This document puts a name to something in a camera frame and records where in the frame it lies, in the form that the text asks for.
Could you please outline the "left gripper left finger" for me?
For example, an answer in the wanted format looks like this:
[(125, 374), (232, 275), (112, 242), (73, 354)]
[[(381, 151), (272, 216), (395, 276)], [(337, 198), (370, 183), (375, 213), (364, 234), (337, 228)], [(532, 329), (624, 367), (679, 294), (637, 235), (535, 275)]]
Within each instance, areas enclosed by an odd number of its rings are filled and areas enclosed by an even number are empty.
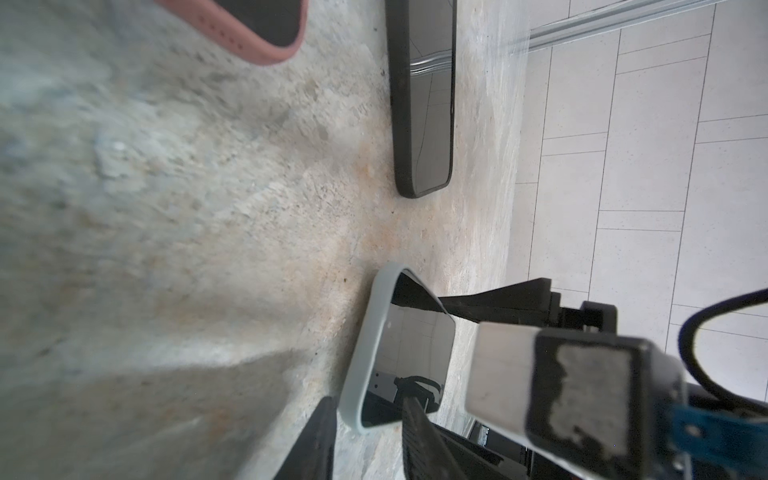
[(326, 396), (318, 402), (274, 479), (332, 479), (336, 434), (337, 402)]

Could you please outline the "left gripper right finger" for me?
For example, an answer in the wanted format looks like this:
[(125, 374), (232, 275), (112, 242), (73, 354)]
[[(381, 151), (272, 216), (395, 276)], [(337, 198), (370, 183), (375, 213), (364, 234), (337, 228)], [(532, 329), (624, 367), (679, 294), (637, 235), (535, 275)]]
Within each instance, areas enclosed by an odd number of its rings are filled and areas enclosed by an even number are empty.
[(406, 479), (466, 479), (421, 404), (406, 398), (402, 404), (402, 455)]

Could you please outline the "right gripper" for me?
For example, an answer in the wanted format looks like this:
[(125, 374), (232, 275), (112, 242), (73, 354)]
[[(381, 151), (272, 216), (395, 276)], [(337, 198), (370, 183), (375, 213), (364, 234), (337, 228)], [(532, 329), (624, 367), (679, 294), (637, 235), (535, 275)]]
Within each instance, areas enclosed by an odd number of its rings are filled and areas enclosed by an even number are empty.
[(440, 297), (446, 311), (474, 323), (553, 326), (585, 332), (617, 333), (614, 305), (584, 301), (579, 308), (552, 313), (551, 280), (538, 278), (472, 295)]

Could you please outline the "light blue phone case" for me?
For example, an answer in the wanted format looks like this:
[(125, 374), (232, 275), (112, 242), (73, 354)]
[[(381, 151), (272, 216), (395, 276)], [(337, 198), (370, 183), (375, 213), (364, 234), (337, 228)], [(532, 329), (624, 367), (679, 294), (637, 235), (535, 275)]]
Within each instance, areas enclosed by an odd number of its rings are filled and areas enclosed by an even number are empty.
[(366, 429), (361, 425), (359, 415), (375, 358), (376, 343), (385, 321), (385, 309), (389, 303), (390, 295), (393, 293), (394, 283), (399, 273), (405, 269), (412, 272), (417, 280), (424, 285), (417, 275), (404, 264), (389, 262), (377, 272), (371, 286), (368, 304), (342, 388), (338, 404), (339, 414), (347, 426), (361, 434), (367, 434), (402, 421)]

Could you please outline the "black phone case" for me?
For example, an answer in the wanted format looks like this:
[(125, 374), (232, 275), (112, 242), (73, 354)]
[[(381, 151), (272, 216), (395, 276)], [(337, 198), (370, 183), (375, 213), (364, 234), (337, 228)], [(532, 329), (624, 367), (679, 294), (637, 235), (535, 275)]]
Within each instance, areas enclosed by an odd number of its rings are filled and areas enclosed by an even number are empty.
[[(398, 193), (406, 198), (413, 196), (411, 180), (411, 135), (410, 135), (410, 88), (411, 76), (410, 46), (409, 46), (409, 15), (410, 1), (387, 1), (385, 3), (385, 20), (387, 35), (387, 53), (389, 67), (393, 158), (395, 183)], [(456, 70), (456, 27), (457, 6), (455, 3), (455, 33), (453, 60), (453, 147), (455, 127), (455, 70)]]

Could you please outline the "pink phone case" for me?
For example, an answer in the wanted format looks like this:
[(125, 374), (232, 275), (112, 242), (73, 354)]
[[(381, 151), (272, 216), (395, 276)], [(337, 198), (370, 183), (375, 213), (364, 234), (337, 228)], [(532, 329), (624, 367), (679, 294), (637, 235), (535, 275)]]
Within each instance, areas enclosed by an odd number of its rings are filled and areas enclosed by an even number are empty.
[(293, 57), (303, 42), (309, 2), (301, 1), (304, 5), (299, 34), (287, 47), (268, 43), (215, 0), (161, 0), (158, 4), (240, 59), (255, 65), (274, 65)]

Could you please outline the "purple-edged black phone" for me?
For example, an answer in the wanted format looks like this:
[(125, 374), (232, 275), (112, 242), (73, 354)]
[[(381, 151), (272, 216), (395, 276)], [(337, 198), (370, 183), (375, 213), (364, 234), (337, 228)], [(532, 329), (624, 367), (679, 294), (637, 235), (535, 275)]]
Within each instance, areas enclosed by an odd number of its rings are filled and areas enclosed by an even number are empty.
[(292, 44), (300, 30), (301, 0), (216, 0), (216, 3), (268, 43)]

